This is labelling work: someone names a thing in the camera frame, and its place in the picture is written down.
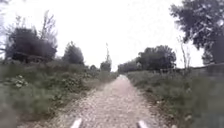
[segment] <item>tree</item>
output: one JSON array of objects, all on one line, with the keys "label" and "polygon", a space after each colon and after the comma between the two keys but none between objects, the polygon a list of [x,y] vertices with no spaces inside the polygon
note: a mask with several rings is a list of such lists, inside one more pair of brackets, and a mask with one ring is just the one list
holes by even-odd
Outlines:
[{"label": "tree", "polygon": [[140,67],[138,66],[138,63],[136,62],[136,60],[132,60],[124,64],[118,65],[119,73],[126,73],[131,71],[138,71],[138,70],[140,70]]},{"label": "tree", "polygon": [[27,28],[25,19],[16,17],[16,26],[6,29],[8,40],[5,45],[5,58],[11,57],[19,61],[50,61],[57,52],[56,35],[52,32],[55,27],[53,16],[45,14],[42,33],[38,34],[35,27]]},{"label": "tree", "polygon": [[184,43],[193,41],[196,48],[212,55],[214,63],[224,62],[223,8],[223,0],[184,0],[182,6],[171,7],[171,15],[185,33]]},{"label": "tree", "polygon": [[84,65],[84,58],[82,55],[82,51],[80,48],[76,47],[73,42],[68,43],[62,59],[72,64]]},{"label": "tree", "polygon": [[6,58],[22,62],[49,61],[54,58],[56,49],[44,42],[37,35],[35,29],[16,28],[8,37],[6,45]]},{"label": "tree", "polygon": [[183,54],[183,62],[184,62],[184,69],[188,69],[190,67],[190,62],[191,62],[191,56],[190,56],[190,51],[187,46],[181,39],[178,39],[178,41],[181,44],[181,51]]},{"label": "tree", "polygon": [[137,62],[144,70],[170,69],[175,67],[176,54],[168,46],[157,46],[156,48],[146,48],[140,52]]},{"label": "tree", "polygon": [[103,70],[103,71],[109,71],[110,72],[112,61],[111,61],[109,50],[108,50],[108,44],[106,44],[106,47],[107,47],[106,60],[100,64],[100,69]]},{"label": "tree", "polygon": [[40,39],[51,44],[52,47],[57,48],[57,32],[55,30],[54,15],[49,15],[49,10],[44,14],[43,26],[40,33]]}]

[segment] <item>dirt path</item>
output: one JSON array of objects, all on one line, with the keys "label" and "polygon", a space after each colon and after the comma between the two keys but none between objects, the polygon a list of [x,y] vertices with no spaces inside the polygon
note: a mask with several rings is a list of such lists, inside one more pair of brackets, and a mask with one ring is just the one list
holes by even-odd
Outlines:
[{"label": "dirt path", "polygon": [[52,121],[32,127],[69,128],[75,119],[82,118],[83,128],[136,128],[139,120],[144,120],[149,128],[165,128],[154,110],[130,81],[120,76],[79,104],[70,103]]}]

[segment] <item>grass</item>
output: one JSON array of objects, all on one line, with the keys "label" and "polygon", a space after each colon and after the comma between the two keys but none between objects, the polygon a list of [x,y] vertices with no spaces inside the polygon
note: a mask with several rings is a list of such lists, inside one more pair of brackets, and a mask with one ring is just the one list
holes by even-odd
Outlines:
[{"label": "grass", "polygon": [[79,99],[95,88],[86,81],[107,82],[116,75],[62,62],[1,65],[4,97],[19,122],[38,121],[55,116],[58,108]]},{"label": "grass", "polygon": [[212,128],[218,127],[224,117],[223,80],[218,77],[198,73],[159,75],[146,71],[127,76],[149,102],[159,106],[168,124],[176,124],[178,128]]}]

